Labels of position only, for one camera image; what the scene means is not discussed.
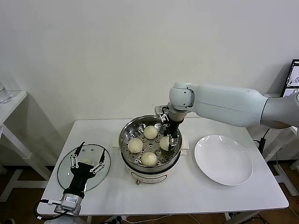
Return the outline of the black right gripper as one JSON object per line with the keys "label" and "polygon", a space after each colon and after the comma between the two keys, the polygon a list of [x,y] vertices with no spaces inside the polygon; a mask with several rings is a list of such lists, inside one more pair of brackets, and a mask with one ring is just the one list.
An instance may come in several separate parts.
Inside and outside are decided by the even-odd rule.
{"label": "black right gripper", "polygon": [[180,122],[176,122],[173,120],[169,120],[163,123],[164,130],[163,130],[163,136],[169,136],[168,137],[168,150],[173,150],[177,145],[177,137],[178,137],[178,127],[180,125]]}

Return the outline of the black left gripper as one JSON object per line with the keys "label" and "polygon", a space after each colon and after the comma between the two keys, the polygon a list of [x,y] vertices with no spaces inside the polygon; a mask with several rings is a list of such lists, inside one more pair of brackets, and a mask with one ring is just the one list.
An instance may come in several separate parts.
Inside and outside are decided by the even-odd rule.
{"label": "black left gripper", "polygon": [[78,156],[81,152],[85,142],[83,141],[70,155],[71,159],[71,173],[73,174],[72,181],[68,188],[64,190],[64,194],[74,194],[77,196],[84,196],[85,186],[88,179],[94,178],[95,174],[104,168],[105,149],[103,150],[99,163],[95,167],[92,165],[78,162]]}

